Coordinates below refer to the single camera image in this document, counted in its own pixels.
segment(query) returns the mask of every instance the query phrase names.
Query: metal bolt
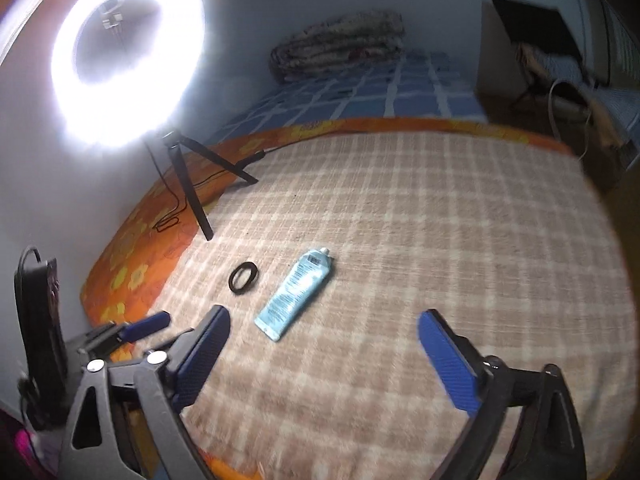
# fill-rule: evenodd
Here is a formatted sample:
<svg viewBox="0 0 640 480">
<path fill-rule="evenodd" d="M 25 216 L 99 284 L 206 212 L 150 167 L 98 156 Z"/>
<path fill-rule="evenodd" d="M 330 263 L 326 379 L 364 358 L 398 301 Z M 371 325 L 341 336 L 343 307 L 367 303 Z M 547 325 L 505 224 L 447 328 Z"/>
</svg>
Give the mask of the metal bolt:
<svg viewBox="0 0 640 480">
<path fill-rule="evenodd" d="M 90 372 L 99 372 L 102 370 L 104 366 L 104 361 L 102 359 L 94 359 L 93 361 L 89 361 L 89 364 L 86 366 L 86 369 Z"/>
<path fill-rule="evenodd" d="M 146 357 L 147 362 L 153 365 L 159 365 L 160 363 L 164 362 L 165 359 L 166 352 L 163 352 L 162 350 L 151 352 L 151 354 Z"/>
</svg>

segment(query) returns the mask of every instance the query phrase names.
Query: black ring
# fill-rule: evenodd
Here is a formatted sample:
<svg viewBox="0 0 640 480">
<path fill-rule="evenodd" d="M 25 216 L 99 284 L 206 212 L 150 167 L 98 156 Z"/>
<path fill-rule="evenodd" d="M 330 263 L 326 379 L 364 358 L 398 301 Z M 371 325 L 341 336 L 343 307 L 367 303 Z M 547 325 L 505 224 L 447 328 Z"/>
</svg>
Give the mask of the black ring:
<svg viewBox="0 0 640 480">
<path fill-rule="evenodd" d="M 238 275 L 238 272 L 245 269 L 249 269 L 251 271 L 251 274 L 249 275 L 249 279 L 246 280 L 246 283 L 243 286 L 236 287 L 234 285 L 234 280 Z M 258 276 L 258 267 L 253 262 L 241 263 L 234 269 L 234 271 L 229 276 L 229 288 L 231 289 L 231 292 L 234 293 L 236 296 L 239 296 L 240 294 L 244 294 L 253 286 L 257 276 Z"/>
</svg>

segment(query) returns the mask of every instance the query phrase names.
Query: ring light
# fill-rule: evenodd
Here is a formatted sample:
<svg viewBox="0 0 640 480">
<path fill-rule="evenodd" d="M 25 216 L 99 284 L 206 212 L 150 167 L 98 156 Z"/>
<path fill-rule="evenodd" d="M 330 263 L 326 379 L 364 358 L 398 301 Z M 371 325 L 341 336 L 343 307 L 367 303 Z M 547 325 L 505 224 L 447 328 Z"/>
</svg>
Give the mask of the ring light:
<svg viewBox="0 0 640 480">
<path fill-rule="evenodd" d="M 86 84 L 75 66 L 78 35 L 107 0 L 78 0 L 53 47 L 51 76 L 68 132 L 89 144 L 120 146 L 161 126 L 195 70 L 204 40 L 202 0 L 155 0 L 160 23 L 151 53 L 130 70 Z"/>
</svg>

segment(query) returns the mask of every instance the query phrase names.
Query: toothpaste tube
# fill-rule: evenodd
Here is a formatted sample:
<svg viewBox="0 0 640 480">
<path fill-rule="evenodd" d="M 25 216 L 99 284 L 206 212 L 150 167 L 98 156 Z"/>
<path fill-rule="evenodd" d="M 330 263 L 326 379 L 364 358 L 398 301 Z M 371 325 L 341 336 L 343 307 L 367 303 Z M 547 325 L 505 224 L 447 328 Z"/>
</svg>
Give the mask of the toothpaste tube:
<svg viewBox="0 0 640 480">
<path fill-rule="evenodd" d="M 255 324 L 270 339 L 277 341 L 331 271 L 329 249 L 304 253 L 269 300 Z"/>
</svg>

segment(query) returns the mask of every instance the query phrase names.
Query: blue rubber pad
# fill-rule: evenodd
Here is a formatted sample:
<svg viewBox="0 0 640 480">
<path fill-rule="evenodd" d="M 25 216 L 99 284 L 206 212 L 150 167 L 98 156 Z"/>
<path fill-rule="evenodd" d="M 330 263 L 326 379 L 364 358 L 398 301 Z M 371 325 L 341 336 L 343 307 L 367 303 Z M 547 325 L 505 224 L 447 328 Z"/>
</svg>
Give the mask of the blue rubber pad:
<svg viewBox="0 0 640 480">
<path fill-rule="evenodd" d="M 453 405 L 467 412 L 469 416 L 475 415 L 480 407 L 480 400 L 476 394 L 476 377 L 456 345 L 430 312 L 420 314 L 418 337 Z"/>
<path fill-rule="evenodd" d="M 176 373 L 172 406 L 176 413 L 191 406 L 211 373 L 231 330 L 229 311 L 220 307 Z"/>
<path fill-rule="evenodd" d="M 171 323 L 171 316 L 168 312 L 161 310 L 157 314 L 145 317 L 140 321 L 131 323 L 124 327 L 118 333 L 118 337 L 127 343 L 135 343 L 136 341 L 150 336 L 163 328 L 167 328 Z"/>
</svg>

